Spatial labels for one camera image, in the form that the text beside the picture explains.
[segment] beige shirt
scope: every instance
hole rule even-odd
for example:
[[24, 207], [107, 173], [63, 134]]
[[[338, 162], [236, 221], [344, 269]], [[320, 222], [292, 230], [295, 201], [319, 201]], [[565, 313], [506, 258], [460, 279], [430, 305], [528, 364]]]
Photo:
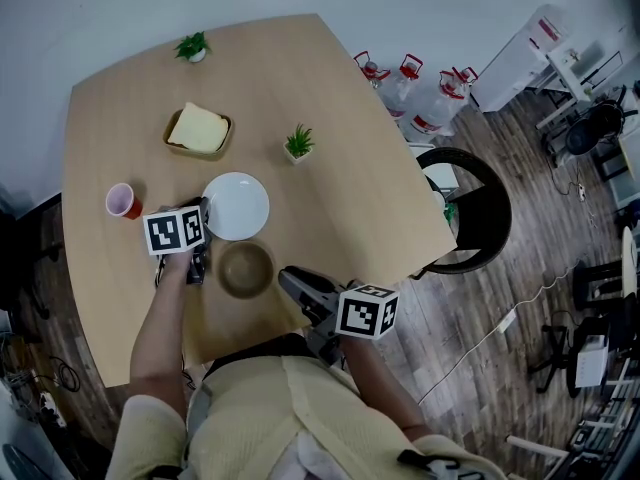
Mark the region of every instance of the beige shirt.
[[[354, 480], [430, 478], [397, 462], [403, 450], [455, 460], [459, 475], [477, 471], [486, 480], [505, 479], [494, 464], [444, 436], [409, 442], [387, 416], [362, 402], [351, 377], [315, 359], [245, 359], [223, 366], [205, 384], [211, 405], [188, 453], [197, 478], [267, 480], [306, 431]], [[146, 478], [156, 466], [179, 466], [186, 442], [185, 424], [172, 408], [133, 397], [124, 408], [107, 478]]]

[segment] slice of bread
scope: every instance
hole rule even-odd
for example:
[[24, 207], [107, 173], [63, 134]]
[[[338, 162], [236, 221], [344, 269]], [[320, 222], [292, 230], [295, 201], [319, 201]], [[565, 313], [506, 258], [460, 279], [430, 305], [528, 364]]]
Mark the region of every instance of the slice of bread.
[[187, 103], [168, 142], [198, 153], [215, 153], [227, 136], [229, 123], [218, 114]]

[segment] wooden tray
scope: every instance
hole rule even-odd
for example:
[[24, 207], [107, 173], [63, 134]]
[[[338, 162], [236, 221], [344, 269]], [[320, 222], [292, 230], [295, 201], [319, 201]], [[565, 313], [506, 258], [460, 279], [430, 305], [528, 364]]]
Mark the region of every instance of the wooden tray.
[[229, 142], [231, 142], [231, 136], [233, 132], [233, 121], [231, 120], [231, 118], [228, 116], [220, 115], [220, 117], [225, 121], [227, 121], [227, 124], [229, 125], [229, 127], [227, 128], [227, 135], [225, 135], [224, 140], [222, 141], [222, 144], [220, 145], [220, 147], [213, 153], [200, 153], [198, 151], [193, 151], [189, 148], [186, 148], [182, 144], [169, 143], [169, 137], [171, 137], [171, 132], [173, 132], [173, 129], [176, 127], [176, 124], [178, 123], [180, 114], [182, 114], [182, 110], [178, 110], [174, 112], [173, 115], [171, 116], [171, 119], [169, 119], [169, 124], [167, 124], [167, 127], [164, 130], [164, 135], [162, 136], [162, 142], [164, 142], [165, 146], [167, 146], [169, 150], [172, 153], [175, 153], [176, 155], [192, 156], [195, 158], [201, 158], [202, 160], [209, 160], [209, 161], [218, 160], [219, 158], [222, 158], [222, 155], [224, 155], [224, 152], [229, 146]]

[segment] hardwood floor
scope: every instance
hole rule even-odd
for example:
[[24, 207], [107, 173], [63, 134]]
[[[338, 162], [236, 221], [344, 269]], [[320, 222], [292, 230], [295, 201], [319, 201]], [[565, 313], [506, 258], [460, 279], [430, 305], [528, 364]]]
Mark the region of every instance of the hardwood floor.
[[[456, 120], [456, 135], [439, 140], [441, 145], [471, 151], [496, 170], [511, 198], [513, 226], [503, 252], [487, 267], [458, 276], [427, 274], [420, 281], [407, 279], [398, 285], [402, 302], [396, 327], [378, 345], [417, 400], [515, 303], [533, 298], [540, 286], [565, 274], [579, 258], [597, 264], [618, 254], [613, 200], [590, 159], [579, 160], [587, 203], [578, 200], [575, 188], [562, 196], [553, 186], [534, 127], [550, 110], [545, 98], [532, 93], [520, 95], [499, 113], [483, 115], [467, 108]], [[575, 181], [574, 169], [570, 165], [556, 173], [563, 190], [570, 179]], [[41, 247], [63, 240], [59, 205], [45, 211], [37, 224]], [[37, 263], [35, 280], [52, 315], [48, 321], [33, 317], [30, 322], [47, 351], [65, 359], [81, 377], [78, 393], [61, 396], [74, 409], [81, 427], [111, 448], [127, 389], [105, 389], [100, 381], [78, 319], [64, 251], [57, 263], [48, 259]], [[29, 314], [28, 299], [23, 306]], [[551, 314], [558, 310], [573, 312], [571, 275], [558, 280], [535, 302], [519, 306], [517, 319], [506, 333], [490, 336], [429, 393], [421, 407], [434, 431], [494, 460], [507, 473], [542, 478], [543, 462], [510, 448], [504, 442], [506, 436], [562, 448], [594, 400], [590, 390], [570, 399], [564, 372], [556, 375], [544, 395], [535, 392], [536, 381], [541, 383], [542, 378], [527, 377], [527, 365], [548, 351], [540, 327], [550, 323]], [[554, 318], [554, 323], [560, 321], [571, 325], [564, 313]]]

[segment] small potted plant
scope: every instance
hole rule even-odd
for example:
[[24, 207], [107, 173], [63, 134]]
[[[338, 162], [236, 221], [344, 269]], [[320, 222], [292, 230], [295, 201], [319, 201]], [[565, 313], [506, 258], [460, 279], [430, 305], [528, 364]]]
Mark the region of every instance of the small potted plant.
[[205, 54], [211, 51], [204, 32], [196, 32], [192, 36], [185, 37], [174, 49], [178, 50], [176, 59], [182, 57], [194, 63], [200, 62]]
[[304, 129], [301, 124], [296, 127], [293, 135], [287, 137], [287, 142], [283, 144], [284, 153], [293, 165], [302, 162], [313, 150], [311, 142], [311, 128]]

